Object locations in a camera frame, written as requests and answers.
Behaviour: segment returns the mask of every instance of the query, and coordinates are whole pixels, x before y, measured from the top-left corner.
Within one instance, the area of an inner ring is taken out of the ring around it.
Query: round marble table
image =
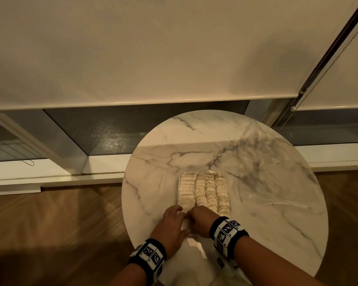
[[[122,184],[122,209],[134,246],[147,239],[165,209],[176,204],[180,175],[206,170],[224,173],[231,217],[253,239],[316,274],[328,240],[328,214],[312,170],[296,148],[268,126],[221,110],[168,119],[133,152]],[[220,268],[207,257],[185,240],[159,279],[168,286],[179,275],[195,271],[201,284],[209,285]]]

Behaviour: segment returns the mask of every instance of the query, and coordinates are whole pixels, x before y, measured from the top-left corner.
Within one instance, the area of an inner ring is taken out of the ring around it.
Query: hand
[[[170,259],[179,250],[184,238],[191,232],[189,229],[181,231],[186,213],[177,212],[182,209],[181,206],[169,207],[164,212],[162,221],[155,226],[150,236],[162,243],[167,253],[167,259]]]
[[[188,213],[187,218],[192,220],[191,232],[203,238],[210,237],[210,229],[214,221],[220,216],[205,206],[193,207]]]

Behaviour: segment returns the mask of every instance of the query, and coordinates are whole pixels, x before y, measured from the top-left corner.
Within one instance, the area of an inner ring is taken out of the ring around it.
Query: person
[[[226,221],[224,221],[226,218],[220,217],[204,206],[194,207],[187,214],[180,212],[181,210],[181,206],[169,207],[162,220],[154,228],[150,238],[146,240],[147,243],[153,241],[153,244],[158,245],[157,249],[161,249],[162,252],[165,251],[166,259],[175,255],[188,234],[212,238],[210,237],[213,234],[212,228],[215,229],[218,226],[215,224],[219,224],[220,221],[226,224]],[[190,229],[181,231],[182,222],[185,218],[189,218],[192,224]],[[240,231],[240,233],[237,235],[239,237],[234,242],[233,249],[228,247],[229,255],[230,257],[233,256],[235,262],[254,286],[323,286],[314,277],[250,238],[245,230]],[[144,264],[138,261],[133,262],[133,258],[137,257],[137,254],[144,255],[140,250],[146,246],[140,247],[140,249],[134,250],[134,256],[130,258],[129,264],[116,276],[111,285],[145,286],[152,284],[151,273],[147,274],[150,269],[144,270],[146,268]]]

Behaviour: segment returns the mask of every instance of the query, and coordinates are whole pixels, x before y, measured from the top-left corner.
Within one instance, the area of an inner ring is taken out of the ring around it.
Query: person's right hand
[[[210,237],[210,229],[214,221],[220,216],[205,206],[193,207],[187,212],[187,218],[191,219],[191,232],[204,238]]]

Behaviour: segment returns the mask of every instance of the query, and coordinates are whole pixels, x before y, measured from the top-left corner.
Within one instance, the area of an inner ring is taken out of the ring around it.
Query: forearm
[[[321,282],[248,236],[237,241],[234,259],[254,286],[323,286]]]
[[[145,271],[137,264],[129,264],[111,282],[110,286],[146,286]]]

